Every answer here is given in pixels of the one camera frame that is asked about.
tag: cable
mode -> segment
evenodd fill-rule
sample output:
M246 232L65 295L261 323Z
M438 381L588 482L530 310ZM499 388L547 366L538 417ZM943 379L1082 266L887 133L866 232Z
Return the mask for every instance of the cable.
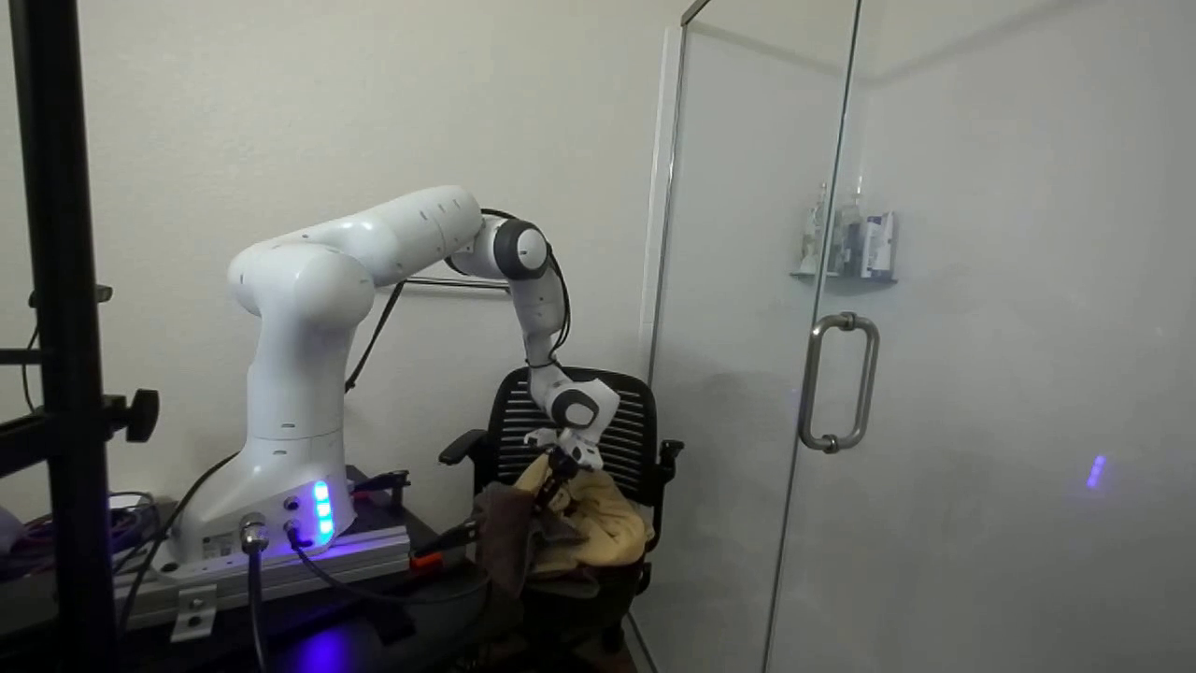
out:
M504 214L504 211L481 211L481 214L518 220L518 219L512 219L512 214Z
M136 584L126 589L126 600L122 600L122 605L119 605L114 631L126 630L126 621L132 621L132 615L136 615L136 604L138 604L138 590L142 590L142 584L144 584L144 574L148 574L159 543L168 540L168 533L175 528L175 519L182 516L182 510L190 504L190 498L193 498L227 462L236 462L236 452L223 457L223 462L218 462L209 470L203 470L203 475L190 482L190 490L182 493L178 510L157 528L152 546L148 546L148 555L144 555L144 564L138 570L138 576L136 576Z
M335 576L329 576L320 564L312 564L312 560L307 559L307 551L298 546L298 533L296 533L296 528L288 533L288 543L293 543L296 559L302 560L302 570L307 570L310 576L325 579L329 589L335 589L335 590L345 590L345 594L356 594L356 600L364 600L364 604L407 605L402 600L359 590L359 589L339 584Z
M474 590L458 590L458 594L442 594L442 600L421 600L418 604L418 600L391 600L391 594L364 590L364 589L350 589L350 584L329 576L312 559L307 559L307 551L298 543L298 533L288 533L288 543L293 543L296 559L302 560L302 570L310 576L317 576L334 590L345 590L345 594L364 600L364 604L381 604L381 605L450 605L450 604L458 604L458 600L474 594Z
M112 564L112 576L119 576L136 559L142 559L142 551L148 546L148 540L157 540L157 533L144 535L136 551L126 551L126 555Z
M564 282L564 270L555 261L555 250L549 250L549 253L552 253L552 275L559 276L559 295L564 295L564 323L559 323L555 342L552 342L552 354L555 354L555 349L564 349L564 342L573 333L573 300L567 300L567 282Z
M398 295L402 295L402 285L395 285L395 287L388 291L388 300L383 300L383 306L381 306L381 313L378 313L378 324L374 324L374 333L371 333L371 344L366 344L359 366L350 366L350 376L349 376L349 381L345 381L345 393L350 393L350 388L359 386L359 376L366 372L366 361L371 361L371 353L374 353L374 344L378 344L378 337L381 337L381 328L383 328L383 323L388 323L388 310L398 302Z
M258 673L269 673L269 652L264 652L264 637L261 637L261 551L264 551L264 533L261 533L261 516L251 516L244 524L244 555L251 559L251 570L246 570L246 594L251 594L251 631L254 631L254 661L258 661Z
M31 361L22 361L22 398L25 409L38 413L35 393L31 393Z

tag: glass panel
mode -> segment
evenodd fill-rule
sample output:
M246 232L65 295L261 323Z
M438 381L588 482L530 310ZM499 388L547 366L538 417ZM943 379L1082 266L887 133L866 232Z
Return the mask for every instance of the glass panel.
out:
M791 275L834 165L848 28L842 0L756 0L710 5L689 34L653 361L663 433L689 452L635 605L665 673L761 666L816 310Z
M854 185L898 285L827 291L883 372L869 438L800 452L770 668L1196 668L1196 5L863 24Z

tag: metal door handle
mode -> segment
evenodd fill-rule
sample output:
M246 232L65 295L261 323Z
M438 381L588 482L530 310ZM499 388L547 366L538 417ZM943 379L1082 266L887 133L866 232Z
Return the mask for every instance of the metal door handle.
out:
M816 438L817 366L823 366L823 342L827 342L831 328L842 328L842 333L863 328L863 337L866 337L863 372L861 372L861 393L854 393L854 427L853 427L848 438L836 438L836 433ZM817 319L812 324L806 376L802 376L802 386L800 386L800 417L797 417L797 433L800 433L800 442L806 448L842 452L842 448L853 448L853 447L863 442L878 354L883 354L883 333L874 328L874 323L866 323L861 313L827 313L827 319Z

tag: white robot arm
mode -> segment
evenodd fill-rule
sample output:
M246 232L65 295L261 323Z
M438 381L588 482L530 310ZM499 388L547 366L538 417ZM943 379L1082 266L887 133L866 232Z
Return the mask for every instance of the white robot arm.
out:
M246 379L246 447L190 501L182 560L239 555L239 524L261 516L312 546L350 524L345 482L345 366L378 287L450 261L499 276L522 324L530 398L559 427L559 448L603 468L597 438L615 413L603 381L573 381L552 353L567 295L547 236L514 219L481 214L462 186L413 190L356 219L246 247L227 266L239 302L261 319Z

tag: mesh chair back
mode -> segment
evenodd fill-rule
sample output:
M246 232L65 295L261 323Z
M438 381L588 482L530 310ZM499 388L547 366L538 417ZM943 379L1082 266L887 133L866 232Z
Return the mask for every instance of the mesh chair back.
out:
M611 372L584 372L564 366L567 379L592 381L603 379L615 398L620 413L611 417L609 430L603 433L603 463L624 498L650 504L653 501L653 463L658 463L658 405L640 379L611 376ZM528 448L522 438L530 430L552 427L549 417L530 402L528 372L512 372L489 413L489 438L498 442L498 482L514 482L522 468L538 457Z

